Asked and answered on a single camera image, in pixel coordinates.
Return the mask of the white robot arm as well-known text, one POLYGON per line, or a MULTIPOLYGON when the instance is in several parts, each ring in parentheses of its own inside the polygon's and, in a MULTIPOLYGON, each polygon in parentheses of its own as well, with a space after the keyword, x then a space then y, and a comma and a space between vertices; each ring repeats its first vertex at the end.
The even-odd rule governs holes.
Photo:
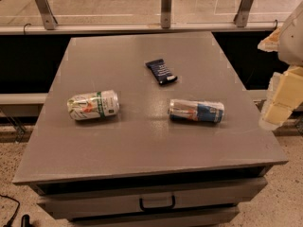
POLYGON ((289 65, 286 71, 274 72, 271 77, 258 122, 264 130, 274 131, 303 103, 303 2, 282 27, 258 44, 258 49, 276 52, 289 65))

